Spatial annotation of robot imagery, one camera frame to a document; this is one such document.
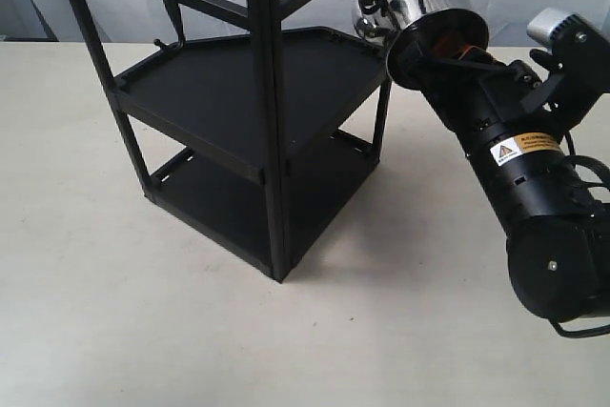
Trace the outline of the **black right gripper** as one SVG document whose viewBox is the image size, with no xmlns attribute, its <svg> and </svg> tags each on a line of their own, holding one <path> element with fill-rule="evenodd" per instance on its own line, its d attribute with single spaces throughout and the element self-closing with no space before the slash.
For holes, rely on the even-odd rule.
<svg viewBox="0 0 610 407">
<path fill-rule="evenodd" d="M 434 52 L 451 52 L 445 33 Z M 470 136 L 500 123 L 509 129 L 543 125 L 543 110 L 528 113 L 522 99 L 541 82 L 521 60 L 508 64 L 468 44 L 450 57 L 439 57 L 419 43 L 397 55 L 399 83 L 423 95 L 441 122 L 458 136 Z"/>
</svg>

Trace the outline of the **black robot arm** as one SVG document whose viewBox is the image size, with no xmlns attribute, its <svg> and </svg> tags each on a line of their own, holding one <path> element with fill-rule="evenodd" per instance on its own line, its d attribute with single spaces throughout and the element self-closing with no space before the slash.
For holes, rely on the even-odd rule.
<svg viewBox="0 0 610 407">
<path fill-rule="evenodd" d="M 609 87 L 551 53 L 531 56 L 546 78 L 448 34 L 399 48 L 387 68 L 457 138 L 505 233 L 518 300 L 560 329 L 609 313 L 609 206 L 594 196 L 609 170 L 570 135 Z"/>
</svg>

